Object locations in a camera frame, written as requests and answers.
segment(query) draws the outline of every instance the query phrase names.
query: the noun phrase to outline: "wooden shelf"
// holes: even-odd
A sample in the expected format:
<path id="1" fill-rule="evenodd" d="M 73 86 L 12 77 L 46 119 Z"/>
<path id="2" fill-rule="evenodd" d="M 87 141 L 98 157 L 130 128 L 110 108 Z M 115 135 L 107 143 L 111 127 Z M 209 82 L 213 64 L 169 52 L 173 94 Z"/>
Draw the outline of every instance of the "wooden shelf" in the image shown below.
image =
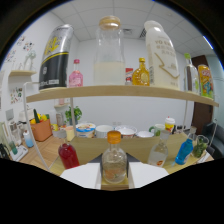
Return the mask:
<path id="1" fill-rule="evenodd" d="M 31 76 L 36 74 L 35 71 L 28 71 L 28 70 L 12 70 L 9 76 Z"/>
<path id="2" fill-rule="evenodd" d="M 64 104 L 59 104 L 59 105 L 54 105 L 54 107 L 64 107 L 69 105 L 70 103 L 64 103 Z"/>
<path id="3" fill-rule="evenodd" d="M 208 104 L 219 107 L 219 104 L 214 100 L 198 96 L 193 93 L 186 93 L 179 90 L 165 89 L 148 86 L 83 86 L 65 89 L 52 89 L 40 92 L 27 97 L 27 103 L 51 100 L 58 98 L 71 97 L 89 97 L 89 96 L 143 96 L 143 97 L 161 97 L 179 100 L 189 100 L 198 103 Z"/>

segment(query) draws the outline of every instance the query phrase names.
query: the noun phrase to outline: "white bowl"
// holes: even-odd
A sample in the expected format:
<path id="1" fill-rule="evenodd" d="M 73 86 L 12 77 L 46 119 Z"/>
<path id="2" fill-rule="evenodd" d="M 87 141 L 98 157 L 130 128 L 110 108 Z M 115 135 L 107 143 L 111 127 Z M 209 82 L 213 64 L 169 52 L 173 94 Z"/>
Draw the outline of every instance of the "white bowl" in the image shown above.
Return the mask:
<path id="1" fill-rule="evenodd" d="M 115 130 L 121 133 L 122 138 L 132 138 L 137 133 L 137 129 L 129 125 L 117 126 Z"/>
<path id="2" fill-rule="evenodd" d="M 154 134 L 149 131 L 140 131 L 136 135 L 140 138 L 150 138 L 154 136 Z"/>

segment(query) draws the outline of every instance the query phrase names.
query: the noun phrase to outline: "white lid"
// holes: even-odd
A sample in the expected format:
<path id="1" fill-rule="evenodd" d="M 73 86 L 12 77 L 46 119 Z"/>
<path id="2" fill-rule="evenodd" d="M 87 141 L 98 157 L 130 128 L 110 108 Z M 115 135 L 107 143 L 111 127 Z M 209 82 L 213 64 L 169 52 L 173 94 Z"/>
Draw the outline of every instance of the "white lid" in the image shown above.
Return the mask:
<path id="1" fill-rule="evenodd" d="M 167 124 L 175 124 L 175 120 L 173 118 L 171 118 L 171 117 L 167 117 L 165 119 L 165 123 L 167 123 Z"/>
<path id="2" fill-rule="evenodd" d="M 145 27 L 145 30 L 146 30 L 146 31 L 147 31 L 148 29 L 150 29 L 150 28 L 153 28 L 153 27 L 159 27 L 162 31 L 164 31 L 162 25 L 161 25 L 160 23 L 154 21 L 154 20 L 146 21 L 146 22 L 144 23 L 144 27 Z"/>
<path id="3" fill-rule="evenodd" d="M 25 135 L 29 135 L 29 131 L 28 130 L 25 130 L 24 132 L 23 132 L 23 135 L 25 136 Z"/>

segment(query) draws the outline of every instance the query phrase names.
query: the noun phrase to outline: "amber liquid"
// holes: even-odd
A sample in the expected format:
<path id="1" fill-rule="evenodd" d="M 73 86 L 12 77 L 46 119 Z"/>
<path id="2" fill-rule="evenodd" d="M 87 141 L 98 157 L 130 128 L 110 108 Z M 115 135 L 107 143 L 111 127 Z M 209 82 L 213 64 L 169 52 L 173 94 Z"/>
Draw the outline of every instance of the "amber liquid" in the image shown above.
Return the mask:
<path id="1" fill-rule="evenodd" d="M 145 68 L 145 63 L 140 62 L 139 68 L 132 75 L 132 85 L 149 86 L 149 71 Z"/>

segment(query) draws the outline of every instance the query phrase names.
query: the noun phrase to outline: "white container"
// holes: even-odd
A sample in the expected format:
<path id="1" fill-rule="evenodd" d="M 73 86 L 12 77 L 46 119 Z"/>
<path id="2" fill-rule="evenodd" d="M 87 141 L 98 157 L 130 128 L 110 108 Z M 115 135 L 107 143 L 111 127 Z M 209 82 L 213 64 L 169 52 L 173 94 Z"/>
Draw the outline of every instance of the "white container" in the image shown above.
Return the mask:
<path id="1" fill-rule="evenodd" d="M 77 137 L 93 138 L 95 135 L 96 125 L 92 123 L 81 123 L 76 125 Z"/>
<path id="2" fill-rule="evenodd" d="M 96 127 L 96 137 L 97 138 L 106 138 L 107 132 L 112 131 L 114 128 L 110 125 L 99 125 Z"/>
<path id="3" fill-rule="evenodd" d="M 180 74 L 176 52 L 169 36 L 156 21 L 144 24 L 150 86 L 180 90 Z"/>

